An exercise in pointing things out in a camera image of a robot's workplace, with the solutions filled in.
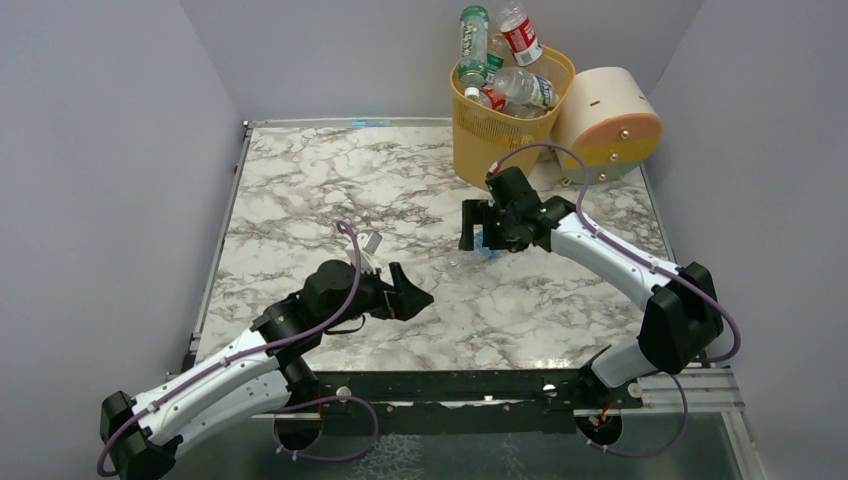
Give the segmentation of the blue label clear bottle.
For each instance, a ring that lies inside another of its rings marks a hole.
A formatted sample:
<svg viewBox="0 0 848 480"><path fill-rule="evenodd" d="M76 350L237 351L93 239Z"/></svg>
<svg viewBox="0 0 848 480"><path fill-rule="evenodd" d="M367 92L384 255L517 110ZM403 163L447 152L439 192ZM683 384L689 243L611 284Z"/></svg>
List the blue label clear bottle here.
<svg viewBox="0 0 848 480"><path fill-rule="evenodd" d="M500 251L492 250L483 245L484 233L481 228L475 230L471 251L452 251L447 264L453 271L472 271L493 264L502 256Z"/></svg>

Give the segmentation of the crushed clear water bottle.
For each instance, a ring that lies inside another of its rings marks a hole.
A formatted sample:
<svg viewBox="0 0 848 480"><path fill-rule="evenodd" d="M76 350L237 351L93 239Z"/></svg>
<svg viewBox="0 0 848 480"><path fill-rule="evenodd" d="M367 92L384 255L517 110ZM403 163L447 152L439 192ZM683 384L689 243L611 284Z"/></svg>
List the crushed clear water bottle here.
<svg viewBox="0 0 848 480"><path fill-rule="evenodd" d="M491 85L508 102L542 109L553 108L559 102L559 95L551 81L521 67L499 69L494 73Z"/></svg>

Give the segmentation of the green label tall bottle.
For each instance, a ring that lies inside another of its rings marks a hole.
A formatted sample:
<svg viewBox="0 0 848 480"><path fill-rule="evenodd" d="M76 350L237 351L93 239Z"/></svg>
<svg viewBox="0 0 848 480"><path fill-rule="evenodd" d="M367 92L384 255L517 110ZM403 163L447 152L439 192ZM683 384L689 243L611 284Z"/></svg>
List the green label tall bottle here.
<svg viewBox="0 0 848 480"><path fill-rule="evenodd" d="M464 88L479 88L487 76L489 14L480 5L466 7L459 17L458 80Z"/></svg>

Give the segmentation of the green white label bottle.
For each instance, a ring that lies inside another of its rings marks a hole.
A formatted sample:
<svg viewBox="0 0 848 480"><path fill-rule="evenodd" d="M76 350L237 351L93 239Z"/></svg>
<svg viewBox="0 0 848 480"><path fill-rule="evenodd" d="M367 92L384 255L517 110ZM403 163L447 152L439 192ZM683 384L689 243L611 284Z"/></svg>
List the green white label bottle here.
<svg viewBox="0 0 848 480"><path fill-rule="evenodd" d="M486 54L486 82L491 83L495 73L500 70L505 60L511 55L507 40L500 35L490 35Z"/></svg>

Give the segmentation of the red label clear bottle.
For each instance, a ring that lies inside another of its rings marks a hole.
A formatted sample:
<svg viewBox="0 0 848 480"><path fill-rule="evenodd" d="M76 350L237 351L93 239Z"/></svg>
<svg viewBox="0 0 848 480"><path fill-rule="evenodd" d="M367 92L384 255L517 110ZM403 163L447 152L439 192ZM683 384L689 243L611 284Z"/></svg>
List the red label clear bottle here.
<svg viewBox="0 0 848 480"><path fill-rule="evenodd" d="M544 51L522 1L502 1L497 9L497 27L507 41L519 67L541 74Z"/></svg>

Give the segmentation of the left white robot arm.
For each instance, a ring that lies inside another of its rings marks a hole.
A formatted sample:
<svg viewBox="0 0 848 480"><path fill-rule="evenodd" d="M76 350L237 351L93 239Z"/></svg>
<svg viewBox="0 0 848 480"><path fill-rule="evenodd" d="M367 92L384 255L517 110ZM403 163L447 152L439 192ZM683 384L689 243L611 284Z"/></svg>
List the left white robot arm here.
<svg viewBox="0 0 848 480"><path fill-rule="evenodd" d="M97 460L103 478L160 479L194 443L255 413L319 409L325 397L303 359L324 332L360 317L407 321L434 298L397 262L390 282L378 270L322 263L303 287L267 307L205 361L143 393L118 391L101 405Z"/></svg>

